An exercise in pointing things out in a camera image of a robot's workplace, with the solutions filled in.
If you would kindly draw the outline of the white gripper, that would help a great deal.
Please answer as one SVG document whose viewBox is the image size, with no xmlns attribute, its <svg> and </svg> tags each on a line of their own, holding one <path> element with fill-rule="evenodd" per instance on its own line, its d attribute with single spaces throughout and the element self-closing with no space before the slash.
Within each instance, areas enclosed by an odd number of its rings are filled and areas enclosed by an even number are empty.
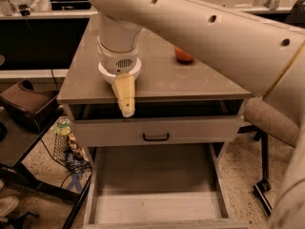
<svg viewBox="0 0 305 229">
<path fill-rule="evenodd" d="M 108 73 L 119 74 L 113 81 L 112 89 L 122 115 L 131 117 L 135 111 L 135 84 L 134 77 L 128 72 L 135 67 L 138 47 L 128 52 L 114 52 L 104 47 L 100 40 L 97 40 L 97 49 L 99 63 Z"/>
</svg>

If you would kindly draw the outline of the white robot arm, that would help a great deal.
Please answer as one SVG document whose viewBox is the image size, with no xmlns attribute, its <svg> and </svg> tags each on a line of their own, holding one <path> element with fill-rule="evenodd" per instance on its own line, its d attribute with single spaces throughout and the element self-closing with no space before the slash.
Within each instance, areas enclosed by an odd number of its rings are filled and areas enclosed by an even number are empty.
<svg viewBox="0 0 305 229">
<path fill-rule="evenodd" d="M 305 131 L 305 35 L 293 26 L 200 0 L 89 0 L 261 97 Z"/>
</svg>

